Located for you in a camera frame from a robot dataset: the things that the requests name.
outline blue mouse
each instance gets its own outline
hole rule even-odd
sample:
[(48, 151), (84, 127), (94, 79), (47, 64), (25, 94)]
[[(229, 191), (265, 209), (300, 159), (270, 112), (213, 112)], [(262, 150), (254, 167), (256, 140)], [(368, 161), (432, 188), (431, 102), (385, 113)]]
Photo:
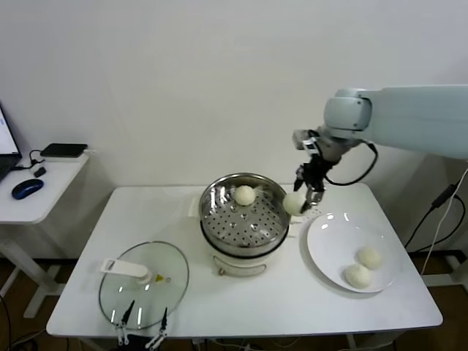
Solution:
[(35, 193), (37, 190), (44, 186), (44, 182), (40, 179), (28, 179), (15, 186), (12, 190), (12, 196), (16, 200), (22, 200), (30, 194)]

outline white robotic arm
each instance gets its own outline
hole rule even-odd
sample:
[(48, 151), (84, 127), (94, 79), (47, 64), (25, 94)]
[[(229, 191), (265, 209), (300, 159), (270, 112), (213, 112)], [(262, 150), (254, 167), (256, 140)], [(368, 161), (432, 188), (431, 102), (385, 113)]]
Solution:
[(295, 190), (307, 186), (303, 211), (321, 200), (326, 173), (362, 142), (468, 159), (468, 86), (342, 89), (327, 101), (324, 120), (293, 135), (312, 158), (295, 182)]

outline pot handle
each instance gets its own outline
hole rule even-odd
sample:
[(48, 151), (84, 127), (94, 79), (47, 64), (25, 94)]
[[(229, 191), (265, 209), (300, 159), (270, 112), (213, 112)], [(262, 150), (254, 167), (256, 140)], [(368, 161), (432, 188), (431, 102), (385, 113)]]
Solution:
[(122, 260), (106, 258), (101, 265), (102, 273), (120, 274), (122, 276), (132, 276), (140, 284), (147, 284), (151, 280), (151, 272), (144, 265), (130, 263)]

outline steamed bun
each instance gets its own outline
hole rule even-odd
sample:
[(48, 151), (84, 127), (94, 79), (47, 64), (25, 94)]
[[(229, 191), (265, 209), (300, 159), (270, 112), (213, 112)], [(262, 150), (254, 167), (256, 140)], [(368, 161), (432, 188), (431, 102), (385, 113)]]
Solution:
[(379, 269), (382, 267), (382, 255), (373, 247), (365, 246), (358, 251), (358, 261), (368, 269)]
[(255, 201), (255, 190), (248, 185), (242, 185), (234, 191), (234, 201), (238, 205), (248, 206)]
[(344, 278), (356, 289), (365, 289), (371, 284), (370, 270), (359, 263), (346, 267)]
[(306, 196), (299, 192), (290, 192), (283, 199), (284, 210), (291, 216), (303, 216), (301, 208), (306, 201)]

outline white cable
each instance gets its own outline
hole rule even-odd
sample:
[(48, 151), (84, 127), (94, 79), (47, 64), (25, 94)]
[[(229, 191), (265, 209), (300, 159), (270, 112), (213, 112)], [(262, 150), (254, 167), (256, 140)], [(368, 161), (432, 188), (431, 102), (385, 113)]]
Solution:
[(15, 342), (12, 344), (12, 347), (15, 347), (16, 345), (22, 344), (22, 343), (27, 342), (27, 341), (29, 341), (29, 340), (32, 340), (32, 339), (34, 339), (35, 337), (37, 337), (38, 335), (40, 335), (40, 334), (42, 334), (42, 333), (44, 333), (44, 332), (45, 332), (45, 329), (42, 329), (41, 331), (38, 331), (37, 333), (35, 333), (35, 334), (31, 335), (31, 336), (28, 336), (28, 337), (26, 337), (25, 339), (21, 339), (21, 340), (15, 341)]
[(432, 249), (434, 248), (434, 245), (435, 245), (436, 240), (437, 240), (437, 236), (439, 236), (440, 226), (444, 222), (445, 217), (448, 215), (448, 211), (450, 210), (450, 207), (452, 206), (453, 197), (457, 193), (458, 189), (460, 189), (460, 186), (463, 183), (463, 180), (464, 180), (465, 176), (467, 175), (467, 173), (468, 173), (468, 168), (463, 172), (463, 175), (461, 176), (460, 181), (458, 182), (458, 186), (456, 187), (456, 189), (453, 192), (452, 196), (450, 196), (450, 200), (448, 201), (447, 209), (445, 210), (444, 215), (442, 216), (442, 218), (439, 221), (439, 224), (437, 225), (436, 233), (434, 234), (434, 239), (432, 239), (431, 248), (429, 249), (429, 252), (428, 252), (427, 257), (426, 257), (426, 261), (424, 261), (423, 269), (421, 270), (421, 275), (423, 275), (424, 271), (426, 270), (427, 262), (429, 261), (429, 258), (431, 256)]
[(236, 344), (222, 344), (221, 342), (218, 342), (216, 339), (210, 339), (212, 342), (215, 344), (218, 344), (220, 346), (226, 346), (226, 347), (238, 347), (239, 350), (248, 350), (252, 351), (252, 348), (250, 346), (239, 346)]
[(281, 344), (279, 344), (279, 343), (277, 343), (277, 342), (275, 342), (275, 341), (273, 341), (273, 340), (270, 340), (270, 341), (271, 341), (271, 343), (272, 343), (273, 345), (275, 345), (275, 346), (277, 346), (277, 347), (283, 347), (284, 349), (287, 349), (288, 347), (291, 347), (291, 346), (293, 346), (296, 342), (298, 342), (299, 339), (300, 339), (300, 338), (296, 338), (296, 340), (294, 340), (294, 341), (292, 341), (292, 342), (290, 342), (289, 344), (286, 344), (286, 345), (281, 345)]
[(338, 351), (364, 351), (364, 350), (375, 350), (380, 349), (385, 346), (392, 345), (393, 341), (388, 342), (387, 344), (381, 344), (377, 346), (369, 346), (369, 347), (355, 347), (354, 349), (339, 349)]

